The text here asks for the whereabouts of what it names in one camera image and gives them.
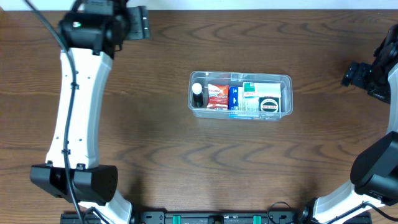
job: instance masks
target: clear plastic bin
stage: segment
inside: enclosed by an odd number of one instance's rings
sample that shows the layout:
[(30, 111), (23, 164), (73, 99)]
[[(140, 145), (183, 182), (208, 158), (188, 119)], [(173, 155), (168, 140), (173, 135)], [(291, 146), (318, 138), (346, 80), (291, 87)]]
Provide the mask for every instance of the clear plastic bin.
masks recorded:
[[(206, 109), (208, 104), (208, 84), (229, 85), (242, 87), (244, 82), (280, 83), (281, 98), (280, 112), (240, 111), (240, 110), (212, 110)], [(200, 83), (203, 88), (203, 107), (193, 106), (192, 85)], [(188, 107), (193, 115), (199, 118), (218, 119), (256, 119), (264, 121), (278, 121), (283, 116), (293, 112), (292, 79), (288, 75), (273, 75), (260, 73), (234, 72), (192, 72), (189, 81)]]

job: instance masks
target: red and white package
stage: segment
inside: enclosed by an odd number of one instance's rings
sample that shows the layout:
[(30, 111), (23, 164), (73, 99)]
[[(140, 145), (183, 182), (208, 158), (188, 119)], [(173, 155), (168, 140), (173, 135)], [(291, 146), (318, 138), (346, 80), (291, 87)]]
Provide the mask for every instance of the red and white package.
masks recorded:
[(209, 103), (207, 109), (228, 110), (229, 85), (208, 85)]

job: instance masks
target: wood grain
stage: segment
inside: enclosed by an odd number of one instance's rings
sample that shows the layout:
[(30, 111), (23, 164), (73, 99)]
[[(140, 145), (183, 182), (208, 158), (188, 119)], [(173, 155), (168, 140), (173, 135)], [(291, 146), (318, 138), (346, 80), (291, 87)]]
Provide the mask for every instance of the wood grain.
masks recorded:
[[(63, 12), (45, 12), (55, 26)], [(299, 207), (349, 179), (387, 129), (389, 105), (340, 86), (371, 63), (398, 11), (151, 11), (152, 40), (126, 42), (106, 85), (102, 164), (134, 203), (167, 210)], [(59, 48), (30, 12), (0, 20), (0, 223), (58, 223), (71, 204), (29, 180), (57, 116)], [(197, 119), (195, 70), (283, 73), (294, 112), (275, 123)], [(397, 207), (384, 209), (398, 216)], [(375, 223), (389, 223), (373, 214)]]

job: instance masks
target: wooden table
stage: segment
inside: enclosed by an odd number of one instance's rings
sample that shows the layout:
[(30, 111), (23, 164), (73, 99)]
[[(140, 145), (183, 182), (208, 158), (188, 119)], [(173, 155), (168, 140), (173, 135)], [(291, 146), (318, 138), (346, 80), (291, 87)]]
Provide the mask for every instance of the wooden table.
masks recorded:
[[(44, 14), (55, 26), (64, 12)], [(0, 223), (59, 223), (72, 204), (29, 172), (53, 137), (60, 49), (30, 12), (0, 16)], [(116, 54), (99, 126), (101, 163), (118, 167), (118, 189), (135, 204), (300, 207), (348, 180), (386, 133), (389, 105), (340, 81), (353, 60), (374, 60), (398, 11), (151, 11), (150, 23), (152, 40)], [(294, 111), (274, 123), (195, 118), (195, 70), (288, 74)], [(398, 216), (398, 206), (384, 210)]]

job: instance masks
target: blue package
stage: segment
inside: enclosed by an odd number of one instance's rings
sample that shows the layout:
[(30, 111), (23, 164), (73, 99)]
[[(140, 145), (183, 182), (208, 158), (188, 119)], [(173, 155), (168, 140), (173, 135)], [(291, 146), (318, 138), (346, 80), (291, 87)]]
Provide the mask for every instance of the blue package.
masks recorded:
[(238, 93), (239, 93), (238, 87), (231, 86), (229, 88), (229, 103), (228, 103), (229, 110), (238, 110)]

